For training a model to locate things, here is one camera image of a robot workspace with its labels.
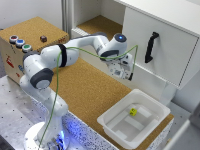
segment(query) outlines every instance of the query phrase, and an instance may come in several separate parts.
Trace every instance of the white wall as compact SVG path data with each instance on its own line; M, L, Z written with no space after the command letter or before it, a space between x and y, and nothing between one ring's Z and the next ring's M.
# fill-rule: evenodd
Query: white wall
M173 102L192 112L200 102L200 71L186 84L183 89L178 90Z
M0 28L39 16L62 29L61 0L0 0Z

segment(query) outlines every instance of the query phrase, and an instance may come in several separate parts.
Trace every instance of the cardboard box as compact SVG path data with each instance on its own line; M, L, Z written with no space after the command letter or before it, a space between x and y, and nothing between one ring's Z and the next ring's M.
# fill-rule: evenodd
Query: cardboard box
M41 52L44 47L64 44L69 40L69 35L53 26L49 22L40 17L35 17L25 22L19 23L12 27L0 31L0 51L3 59L6 74L15 82L19 83L23 76L24 53L22 49L16 48L10 44L9 38L12 35L17 35L19 39L25 40L26 44L32 46L33 50ZM47 42L41 42L40 36L46 36Z

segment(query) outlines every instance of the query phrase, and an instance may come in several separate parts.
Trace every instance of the cabinet handle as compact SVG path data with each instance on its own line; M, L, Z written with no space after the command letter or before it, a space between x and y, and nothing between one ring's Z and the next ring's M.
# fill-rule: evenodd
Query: cabinet handle
M153 59L153 57L151 56L151 52L152 52L152 48L153 48L153 44L154 44L154 39L156 39L157 37L159 37L159 34L156 32L153 32L152 36L149 39L147 52L146 52L146 56L145 56L145 63L149 63Z

